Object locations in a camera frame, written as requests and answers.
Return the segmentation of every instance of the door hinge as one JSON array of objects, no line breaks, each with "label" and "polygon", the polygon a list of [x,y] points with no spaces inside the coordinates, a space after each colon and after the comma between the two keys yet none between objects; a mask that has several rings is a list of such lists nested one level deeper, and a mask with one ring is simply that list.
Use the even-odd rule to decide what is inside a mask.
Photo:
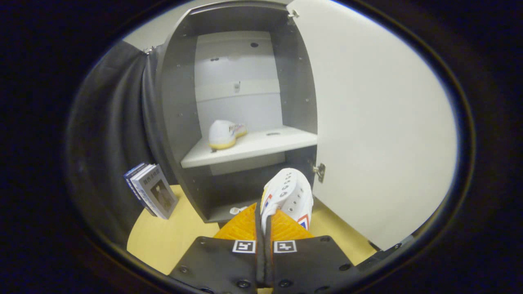
[{"label": "door hinge", "polygon": [[318,175],[318,180],[320,183],[323,183],[323,178],[325,177],[325,164],[320,163],[318,167],[313,166],[312,171]]},{"label": "door hinge", "polygon": [[298,18],[298,17],[300,17],[300,15],[296,12],[296,10],[293,10],[293,11],[289,12],[289,15],[287,15],[287,17],[288,18],[293,18],[293,17]]}]

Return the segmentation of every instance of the gray book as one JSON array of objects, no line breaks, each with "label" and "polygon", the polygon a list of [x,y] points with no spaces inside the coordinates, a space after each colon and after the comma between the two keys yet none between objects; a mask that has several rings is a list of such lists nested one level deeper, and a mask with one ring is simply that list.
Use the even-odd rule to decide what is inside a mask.
[{"label": "gray book", "polygon": [[178,198],[169,187],[159,165],[149,165],[133,176],[131,182],[158,217],[169,219],[178,204]]}]

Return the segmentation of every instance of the white sneaker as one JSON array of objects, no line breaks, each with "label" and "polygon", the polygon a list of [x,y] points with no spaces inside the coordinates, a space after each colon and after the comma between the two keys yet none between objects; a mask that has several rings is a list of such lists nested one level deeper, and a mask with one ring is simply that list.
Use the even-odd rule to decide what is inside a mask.
[{"label": "white sneaker", "polygon": [[247,127],[243,124],[228,120],[216,120],[209,129],[209,146],[213,149],[226,149],[236,143],[236,138],[247,134]]},{"label": "white sneaker", "polygon": [[277,209],[281,209],[298,224],[309,230],[314,200],[311,185],[301,171],[284,168],[277,173],[265,185],[261,205],[261,229],[264,233],[267,217],[275,214]]}]

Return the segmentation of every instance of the screw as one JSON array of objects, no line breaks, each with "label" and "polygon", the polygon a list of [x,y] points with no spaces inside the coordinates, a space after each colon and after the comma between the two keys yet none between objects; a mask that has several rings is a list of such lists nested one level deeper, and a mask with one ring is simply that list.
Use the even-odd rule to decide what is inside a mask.
[{"label": "screw", "polygon": [[236,285],[240,288],[248,288],[251,286],[251,283],[247,280],[240,280],[236,283]]},{"label": "screw", "polygon": [[350,269],[350,264],[348,264],[348,263],[341,265],[339,267],[339,270],[348,270],[348,269]]},{"label": "screw", "polygon": [[281,280],[280,284],[278,284],[281,288],[287,288],[292,286],[292,282],[289,280]]}]

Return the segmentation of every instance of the book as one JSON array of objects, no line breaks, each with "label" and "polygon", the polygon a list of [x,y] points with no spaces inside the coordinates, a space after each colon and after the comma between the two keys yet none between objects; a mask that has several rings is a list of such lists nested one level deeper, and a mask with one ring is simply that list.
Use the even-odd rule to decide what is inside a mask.
[{"label": "book", "polygon": [[145,203],[145,200],[142,199],[142,197],[140,196],[140,194],[138,194],[138,191],[136,190],[136,188],[133,186],[133,184],[131,183],[131,178],[136,175],[137,173],[139,173],[140,171],[142,171],[144,168],[146,168],[148,166],[148,164],[142,162],[140,163],[139,165],[135,166],[133,169],[131,169],[130,171],[126,172],[124,175],[123,175],[123,178],[126,180],[127,182],[127,185],[129,185],[129,188],[131,188],[132,192],[134,193],[134,195],[136,196],[136,198],[138,199],[138,201],[143,205],[143,207],[154,217],[156,217],[156,214],[153,212],[153,210],[147,205],[147,203]]},{"label": "book", "polygon": [[178,204],[159,165],[150,165],[131,178],[131,182],[154,213],[169,219]]}]

